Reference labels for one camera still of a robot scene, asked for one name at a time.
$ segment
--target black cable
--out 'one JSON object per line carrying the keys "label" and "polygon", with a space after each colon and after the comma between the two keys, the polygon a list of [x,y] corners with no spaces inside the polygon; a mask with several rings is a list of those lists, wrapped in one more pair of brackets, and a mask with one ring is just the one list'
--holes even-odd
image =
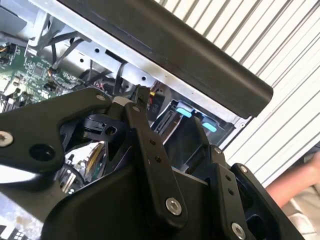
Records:
{"label": "black cable", "polygon": [[74,39],[76,37],[79,37],[79,35],[80,35],[80,33],[78,31],[73,31],[73,32],[61,34],[59,36],[52,38],[51,41],[46,46],[57,44],[59,42],[62,42],[64,40],[68,40],[68,39]]}
{"label": "black cable", "polygon": [[90,69],[89,69],[88,79],[91,79],[93,64],[94,64],[94,61],[92,61],[92,59],[90,59]]}
{"label": "black cable", "polygon": [[52,65],[57,61],[57,49],[56,49],[56,45],[52,44],[51,45],[51,49],[52,49]]}
{"label": "black cable", "polygon": [[102,72],[100,72],[99,74],[97,74],[97,75],[95,75],[95,76],[93,76],[91,79],[89,79],[88,81],[86,81],[85,83],[84,83],[84,85],[86,86],[86,87],[88,87],[88,86],[90,86],[90,85],[92,85],[92,84],[94,84],[96,81],[98,81],[99,79],[101,79],[101,78],[103,78],[103,77],[105,77],[106,75],[109,75],[109,74],[111,74],[112,73],[112,71],[110,71],[110,70],[104,70],[104,71],[102,71]]}
{"label": "black cable", "polygon": [[55,62],[54,62],[54,64],[52,65],[52,69],[54,69],[54,70],[56,70],[58,67],[59,67],[59,65],[60,65],[60,63],[62,62],[62,60],[66,57],[66,56],[68,56],[80,43],[82,43],[84,40],[83,39],[78,39],[78,40],[76,40],[76,41],[74,41],[68,48],[67,48],[67,50],[64,52],[64,54],[58,59],[58,60],[56,60]]}
{"label": "black cable", "polygon": [[85,186],[86,185],[86,181],[84,179],[84,177],[80,174],[80,172],[78,172],[76,169],[74,169],[71,165],[68,165],[66,163],[63,164],[63,167],[67,170],[70,170],[71,173],[73,173],[75,175],[76,178],[78,178],[78,180]]}
{"label": "black cable", "polygon": [[123,69],[126,64],[127,64],[126,61],[121,63],[121,65],[118,69],[118,72],[116,73],[115,83],[114,83],[114,87],[113,87],[113,91],[112,91],[113,95],[118,95],[120,93],[120,89],[121,89],[122,83],[124,81],[122,78],[122,72],[123,72]]}

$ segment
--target circuit board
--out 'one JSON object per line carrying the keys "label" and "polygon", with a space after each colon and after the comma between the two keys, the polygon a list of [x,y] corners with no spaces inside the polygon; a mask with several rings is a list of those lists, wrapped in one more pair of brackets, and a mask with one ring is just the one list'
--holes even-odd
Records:
{"label": "circuit board", "polygon": [[83,84],[81,79],[63,69],[52,74],[50,62],[33,55],[25,56],[23,47],[11,45],[10,48],[0,54],[0,81],[7,82],[5,90],[13,85],[36,103],[69,93],[74,86]]}

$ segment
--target hole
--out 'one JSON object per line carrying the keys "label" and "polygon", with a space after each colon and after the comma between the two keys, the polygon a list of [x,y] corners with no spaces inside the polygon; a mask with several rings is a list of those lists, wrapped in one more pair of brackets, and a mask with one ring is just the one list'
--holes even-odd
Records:
{"label": "hole", "polygon": [[113,134],[115,134],[117,132],[117,129],[114,126],[110,126],[104,132],[108,136],[112,136]]}
{"label": "hole", "polygon": [[[264,240],[267,238],[267,229],[264,222],[258,215],[251,216],[247,221],[248,229],[256,240]],[[279,236],[279,231],[275,230],[274,236]]]}
{"label": "hole", "polygon": [[238,227],[235,229],[235,231],[236,231],[239,235],[242,234],[242,231],[241,231]]}
{"label": "hole", "polygon": [[29,150],[30,156],[41,162],[47,162],[55,157],[55,150],[46,144],[35,144]]}
{"label": "hole", "polygon": [[155,140],[153,140],[153,139],[150,139],[150,141],[149,141],[152,145],[156,145],[156,141]]}
{"label": "hole", "polygon": [[211,186],[210,177],[207,177],[204,181],[208,184],[209,187]]}
{"label": "hole", "polygon": [[234,191],[232,191],[230,188],[228,188],[228,192],[233,196],[235,195]]}
{"label": "hole", "polygon": [[156,160],[158,163],[161,163],[161,157],[156,156],[156,157],[155,157],[155,160]]}

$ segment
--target wire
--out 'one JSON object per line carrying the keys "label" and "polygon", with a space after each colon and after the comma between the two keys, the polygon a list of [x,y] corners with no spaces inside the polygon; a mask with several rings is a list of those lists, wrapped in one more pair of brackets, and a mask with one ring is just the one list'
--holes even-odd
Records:
{"label": "wire", "polygon": [[51,41],[46,45],[46,47],[50,46],[50,45],[53,45],[53,44],[57,44],[57,43],[62,42],[64,40],[68,40],[68,39],[73,39],[73,38],[79,37],[79,35],[80,35],[80,33],[78,31],[73,31],[73,32],[61,34],[59,36],[56,36],[56,37],[52,38]]}
{"label": "wire", "polygon": [[113,87],[113,91],[112,91],[112,94],[113,95],[118,95],[120,93],[120,89],[121,89],[121,85],[123,83],[123,78],[122,78],[122,72],[123,72],[123,69],[125,67],[125,65],[127,64],[127,62],[123,62],[121,63],[119,69],[118,69],[118,72],[116,73],[116,77],[115,77],[115,83],[114,83],[114,87]]}
{"label": "wire", "polygon": [[53,70],[50,68],[48,71],[47,71],[50,79],[61,89],[64,89],[64,90],[71,90],[71,89],[68,89],[66,88],[65,86],[63,86],[60,82],[58,82],[55,77],[53,76]]}
{"label": "wire", "polygon": [[0,49],[0,53],[3,53],[5,50],[7,50],[8,49],[8,47],[7,46],[5,46],[4,48],[2,48],[2,49]]}
{"label": "wire", "polygon": [[97,75],[95,75],[95,76],[93,76],[91,79],[89,79],[88,81],[86,81],[85,83],[84,83],[84,85],[86,86],[86,87],[88,87],[88,86],[90,86],[90,85],[92,85],[92,84],[94,84],[96,81],[98,81],[99,79],[101,79],[101,78],[103,78],[103,77],[105,77],[106,75],[109,75],[109,74],[111,74],[112,73],[112,71],[110,71],[110,70],[104,70],[104,71],[102,71],[102,72],[100,72],[99,74],[97,74]]}
{"label": "wire", "polygon": [[92,61],[92,59],[90,59],[90,69],[89,69],[88,79],[91,79],[93,64],[94,64],[94,61]]}
{"label": "wire", "polygon": [[51,49],[52,49],[52,65],[57,61],[57,49],[56,49],[56,45],[52,44],[51,45]]}
{"label": "wire", "polygon": [[54,64],[52,65],[52,69],[54,69],[54,70],[56,70],[58,67],[59,67],[59,65],[60,65],[60,63],[62,62],[62,60],[66,57],[66,56],[68,56],[80,43],[82,43],[84,40],[83,39],[78,39],[78,40],[76,40],[76,41],[74,41],[68,48],[67,48],[67,50],[64,52],[64,54],[58,59],[58,60],[56,60],[55,62],[54,62]]}

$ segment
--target bolt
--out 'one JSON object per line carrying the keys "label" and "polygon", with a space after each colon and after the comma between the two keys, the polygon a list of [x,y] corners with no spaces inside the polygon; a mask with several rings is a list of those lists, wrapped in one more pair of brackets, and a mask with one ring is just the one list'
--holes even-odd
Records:
{"label": "bolt", "polygon": [[99,100],[101,100],[101,101],[105,101],[105,100],[106,100],[106,98],[105,98],[104,96],[100,95],[100,94],[98,94],[98,95],[96,96],[96,98],[99,99]]}
{"label": "bolt", "polygon": [[0,131],[0,148],[4,148],[12,144],[14,141],[14,137],[6,132],[6,131]]}
{"label": "bolt", "polygon": [[217,147],[215,147],[214,150],[215,150],[218,154],[221,154],[221,153],[222,153],[222,151],[221,151],[219,148],[217,148]]}
{"label": "bolt", "polygon": [[240,169],[242,172],[244,172],[245,174],[248,172],[248,170],[245,168],[245,166],[240,166]]}
{"label": "bolt", "polygon": [[234,234],[241,240],[244,240],[246,239],[246,233],[245,231],[243,230],[243,228],[236,222],[233,222],[231,224],[231,228],[232,228],[232,231],[234,232]]}
{"label": "bolt", "polygon": [[133,106],[132,107],[135,111],[140,112],[140,108],[138,108],[137,106]]}
{"label": "bolt", "polygon": [[169,197],[165,201],[165,206],[166,209],[168,209],[168,211],[175,216],[179,216],[182,213],[181,204],[174,197]]}

